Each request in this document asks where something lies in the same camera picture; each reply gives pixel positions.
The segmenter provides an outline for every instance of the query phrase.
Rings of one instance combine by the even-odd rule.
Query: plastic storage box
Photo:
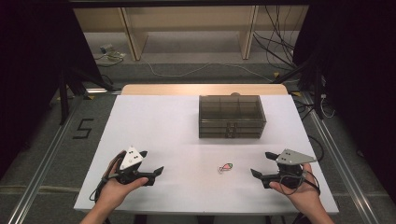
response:
[[[200,96],[200,138],[260,138],[265,123],[257,95]]]

